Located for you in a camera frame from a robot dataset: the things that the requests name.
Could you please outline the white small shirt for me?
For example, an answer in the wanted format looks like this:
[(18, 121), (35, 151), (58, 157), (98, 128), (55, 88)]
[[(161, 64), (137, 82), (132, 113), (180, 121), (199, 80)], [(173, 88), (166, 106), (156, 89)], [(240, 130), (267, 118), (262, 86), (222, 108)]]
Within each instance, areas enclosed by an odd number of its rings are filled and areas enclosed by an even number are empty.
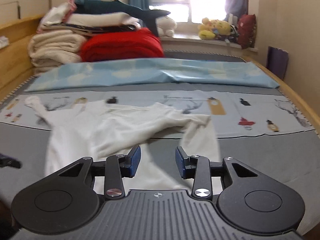
[(125, 154), (139, 145), (141, 161), (136, 176), (124, 180), (126, 190), (190, 189), (189, 182), (180, 182), (169, 175), (169, 168), (176, 167), (174, 151), (160, 150), (153, 155), (148, 149), (147, 140), (167, 128), (183, 132), (180, 145), (187, 154), (202, 155), (212, 161), (221, 158), (213, 122), (208, 115), (183, 114), (161, 103), (136, 107), (94, 101), (71, 109), (48, 111), (39, 97), (30, 96), (25, 104), (51, 129), (46, 175), (82, 157), (101, 161), (115, 154)]

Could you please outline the grey printed bed sheet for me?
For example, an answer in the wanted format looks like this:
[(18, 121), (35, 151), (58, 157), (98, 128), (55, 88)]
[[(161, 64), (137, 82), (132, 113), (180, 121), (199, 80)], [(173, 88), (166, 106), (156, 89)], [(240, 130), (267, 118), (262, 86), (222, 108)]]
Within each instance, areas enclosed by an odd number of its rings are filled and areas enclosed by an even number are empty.
[[(45, 162), (51, 133), (45, 120), (25, 104), (37, 96), (48, 111), (71, 109), (88, 102), (148, 107), (161, 103), (183, 114), (210, 116), (221, 158), (232, 157), (298, 192), (305, 213), (298, 232), (319, 223), (319, 136), (311, 120), (278, 88), (207, 83), (151, 83), (113, 87), (46, 90), (15, 95), (1, 107), (1, 153), (18, 159), (20, 169), (1, 169), (1, 200), (11, 204), (25, 187), (46, 177)], [(167, 128), (147, 140), (151, 154), (175, 152), (183, 132)], [(177, 165), (169, 175), (180, 182)]]

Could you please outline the light blue folded blanket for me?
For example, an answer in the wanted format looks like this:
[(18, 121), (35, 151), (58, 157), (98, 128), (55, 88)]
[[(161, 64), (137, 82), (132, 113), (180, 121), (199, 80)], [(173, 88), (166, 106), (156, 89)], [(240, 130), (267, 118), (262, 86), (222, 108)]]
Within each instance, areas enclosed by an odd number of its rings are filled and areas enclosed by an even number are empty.
[(279, 87), (251, 62), (149, 58), (65, 64), (37, 77), (27, 91), (175, 82)]

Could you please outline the cream folded blanket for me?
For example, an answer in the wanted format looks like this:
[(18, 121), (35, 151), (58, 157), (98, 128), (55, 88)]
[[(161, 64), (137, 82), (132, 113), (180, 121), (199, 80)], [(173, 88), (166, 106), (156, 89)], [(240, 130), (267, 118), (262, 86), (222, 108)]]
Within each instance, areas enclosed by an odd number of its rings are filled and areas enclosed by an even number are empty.
[(71, 30), (34, 35), (27, 48), (34, 74), (41, 75), (64, 64), (81, 62), (80, 49), (86, 42), (84, 36)]

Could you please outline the red folded blanket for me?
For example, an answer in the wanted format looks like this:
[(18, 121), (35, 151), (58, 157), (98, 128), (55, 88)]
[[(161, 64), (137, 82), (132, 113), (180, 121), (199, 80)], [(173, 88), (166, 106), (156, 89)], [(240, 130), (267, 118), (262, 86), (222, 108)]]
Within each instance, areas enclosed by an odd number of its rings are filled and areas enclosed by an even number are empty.
[(160, 39), (148, 28), (99, 34), (80, 49), (83, 62), (164, 57)]

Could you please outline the dark purple board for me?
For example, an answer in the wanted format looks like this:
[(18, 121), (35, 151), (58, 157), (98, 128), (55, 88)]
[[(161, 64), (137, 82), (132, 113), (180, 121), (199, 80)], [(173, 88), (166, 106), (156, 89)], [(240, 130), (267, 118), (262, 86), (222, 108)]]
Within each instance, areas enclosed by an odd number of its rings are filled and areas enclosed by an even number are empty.
[(287, 51), (269, 46), (267, 53), (266, 68), (281, 80), (284, 80), (289, 54)]

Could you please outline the yellow plush toy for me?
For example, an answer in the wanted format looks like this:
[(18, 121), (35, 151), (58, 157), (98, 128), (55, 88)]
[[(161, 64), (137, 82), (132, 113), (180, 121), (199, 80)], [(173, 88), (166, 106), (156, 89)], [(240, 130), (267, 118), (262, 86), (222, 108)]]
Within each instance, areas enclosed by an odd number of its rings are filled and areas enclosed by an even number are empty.
[(198, 36), (202, 40), (224, 40), (232, 33), (232, 26), (221, 20), (203, 18), (199, 26)]

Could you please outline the dark red cushion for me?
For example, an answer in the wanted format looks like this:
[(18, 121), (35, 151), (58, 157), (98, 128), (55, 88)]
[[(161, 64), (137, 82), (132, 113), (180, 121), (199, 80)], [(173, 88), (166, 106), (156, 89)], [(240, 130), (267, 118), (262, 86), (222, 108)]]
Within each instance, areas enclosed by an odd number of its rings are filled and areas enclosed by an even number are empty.
[(257, 18), (253, 15), (242, 15), (238, 21), (237, 43), (242, 49), (254, 47), (257, 31)]

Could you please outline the white plush toy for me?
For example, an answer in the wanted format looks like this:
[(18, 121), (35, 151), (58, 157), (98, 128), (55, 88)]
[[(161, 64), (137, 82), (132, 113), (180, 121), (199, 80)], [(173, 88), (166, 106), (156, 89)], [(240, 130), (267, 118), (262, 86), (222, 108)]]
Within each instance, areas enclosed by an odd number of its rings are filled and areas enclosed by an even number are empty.
[(158, 35), (160, 37), (173, 37), (177, 28), (177, 23), (168, 16), (160, 17), (156, 20)]

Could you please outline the white folded cloth stack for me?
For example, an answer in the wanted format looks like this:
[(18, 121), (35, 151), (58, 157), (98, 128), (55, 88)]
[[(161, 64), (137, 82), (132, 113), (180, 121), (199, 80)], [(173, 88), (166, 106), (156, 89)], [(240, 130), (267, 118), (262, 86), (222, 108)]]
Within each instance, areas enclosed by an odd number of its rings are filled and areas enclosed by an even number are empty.
[(127, 31), (140, 28), (139, 19), (124, 12), (102, 15), (76, 14), (73, 0), (52, 7), (42, 18), (37, 33), (49, 30), (72, 30), (93, 36), (108, 31)]

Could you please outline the dark teal shark plush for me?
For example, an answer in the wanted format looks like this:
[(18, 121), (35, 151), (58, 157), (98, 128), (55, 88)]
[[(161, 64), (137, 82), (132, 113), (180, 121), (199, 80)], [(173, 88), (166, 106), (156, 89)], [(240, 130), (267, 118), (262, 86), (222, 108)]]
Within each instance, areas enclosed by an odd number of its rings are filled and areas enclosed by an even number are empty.
[(75, 12), (78, 14), (101, 15), (115, 12), (124, 12), (130, 16), (142, 20), (145, 26), (158, 37), (156, 20), (170, 14), (166, 10), (140, 9), (133, 5), (125, 4), (119, 0), (102, 1), (102, 0), (74, 0), (76, 5)]

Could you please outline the wooden bed frame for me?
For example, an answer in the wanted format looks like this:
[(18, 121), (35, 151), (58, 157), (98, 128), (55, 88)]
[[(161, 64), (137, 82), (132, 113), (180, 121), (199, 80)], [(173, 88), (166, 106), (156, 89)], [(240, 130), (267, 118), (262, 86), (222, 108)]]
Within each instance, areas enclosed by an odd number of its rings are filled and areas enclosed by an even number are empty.
[(33, 75), (27, 46), (41, 18), (36, 15), (1, 25), (1, 35), (9, 39), (9, 45), (0, 54), (1, 99)]

